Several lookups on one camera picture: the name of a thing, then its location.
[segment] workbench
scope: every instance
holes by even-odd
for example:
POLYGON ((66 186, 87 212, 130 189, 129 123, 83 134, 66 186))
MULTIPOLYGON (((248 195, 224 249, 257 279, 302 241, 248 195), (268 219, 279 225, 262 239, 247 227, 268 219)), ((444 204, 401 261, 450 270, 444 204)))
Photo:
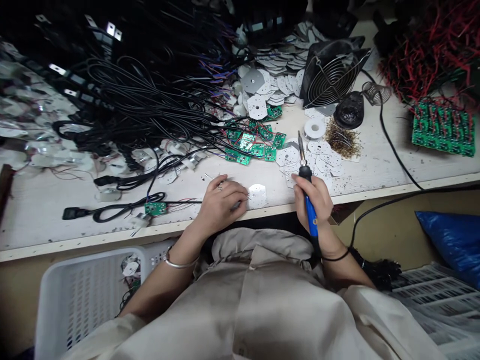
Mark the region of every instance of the workbench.
MULTIPOLYGON (((354 90, 360 90, 367 81, 360 74, 354 90)), ((398 152, 416 181, 425 189, 452 186, 480 180, 480 152, 475 157, 452 155, 411 144, 410 124, 404 119, 407 108, 392 96, 383 107, 386 129, 398 152)), ((381 198, 416 191, 404 173, 385 138, 379 120, 380 107, 365 101, 363 124, 356 129, 361 146, 359 162, 342 161, 344 175, 333 178, 330 192, 334 204, 381 198)), ((309 118, 299 104, 283 106, 283 115, 270 122, 273 131, 294 138, 309 118)), ((476 139, 480 148, 479 137, 476 139)), ((253 184, 266 186, 268 204, 248 211, 240 220, 288 213, 295 210, 294 192, 288 188, 276 162, 252 159, 248 166, 225 161, 211 155, 202 160, 195 171, 183 170, 169 185, 153 185, 152 193, 165 192, 166 201, 184 198, 201 200, 210 179, 228 174, 249 188, 253 184)), ((99 203, 94 198, 97 188, 88 174, 75 173, 83 178, 61 180, 51 172, 31 178, 15 177, 11 196, 0 228, 0 261, 26 258, 64 250, 84 248, 130 239, 129 219, 119 217, 106 223, 96 223, 91 216, 62 220, 64 208, 100 208, 111 203, 99 203)), ((148 183, 131 191, 124 191, 119 203, 132 203, 145 197, 148 183)), ((148 237, 181 231, 195 218, 200 205, 161 215, 135 237, 148 237)), ((139 207, 130 216, 143 212, 139 207)))

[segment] floor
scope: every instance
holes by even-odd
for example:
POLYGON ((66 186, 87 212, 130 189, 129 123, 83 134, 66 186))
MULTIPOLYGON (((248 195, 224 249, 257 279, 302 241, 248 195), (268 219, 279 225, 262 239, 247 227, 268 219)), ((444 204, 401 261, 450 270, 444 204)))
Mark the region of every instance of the floor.
MULTIPOLYGON (((336 234, 348 244, 355 219, 390 199, 393 197, 365 201, 339 226, 334 226, 336 234)), ((415 217, 415 211, 480 215, 479 204, 480 190, 425 194, 389 205, 369 214, 359 223, 354 246, 369 261, 392 259, 399 262, 404 270, 439 261, 438 254, 415 217)), ((152 238, 141 238, 116 245, 106 244, 0 263, 0 348, 3 345, 12 356, 34 344, 40 280, 50 265, 86 254, 150 242, 152 238)))

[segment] fan grille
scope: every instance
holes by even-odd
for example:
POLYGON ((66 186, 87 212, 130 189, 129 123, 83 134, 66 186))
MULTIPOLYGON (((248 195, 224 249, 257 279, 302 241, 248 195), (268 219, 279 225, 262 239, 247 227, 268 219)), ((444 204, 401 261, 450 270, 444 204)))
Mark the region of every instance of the fan grille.
POLYGON ((359 61, 353 54, 337 57, 325 66, 318 61, 319 71, 310 83, 304 107, 338 103, 352 90, 360 71, 358 65, 359 61))

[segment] fan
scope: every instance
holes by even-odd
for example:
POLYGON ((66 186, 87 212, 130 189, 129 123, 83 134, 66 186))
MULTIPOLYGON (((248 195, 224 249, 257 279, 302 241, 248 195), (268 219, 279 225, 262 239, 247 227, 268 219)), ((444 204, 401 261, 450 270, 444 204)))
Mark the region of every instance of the fan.
POLYGON ((304 108, 341 101, 354 86, 370 49, 360 49, 363 36, 313 44, 308 52, 300 98, 304 108))

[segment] white crate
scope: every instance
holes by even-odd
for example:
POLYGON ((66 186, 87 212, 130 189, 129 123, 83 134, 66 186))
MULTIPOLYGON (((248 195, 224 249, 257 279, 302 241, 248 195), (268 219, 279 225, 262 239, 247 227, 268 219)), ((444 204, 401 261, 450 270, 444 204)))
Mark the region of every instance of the white crate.
POLYGON ((35 360, 57 360, 120 311, 128 291, 122 260, 136 254, 140 280, 147 278, 162 254, 175 243, 165 240, 58 262, 40 283, 35 335, 35 360))
POLYGON ((480 292, 438 264, 401 274, 393 296, 449 360, 480 359, 480 292))

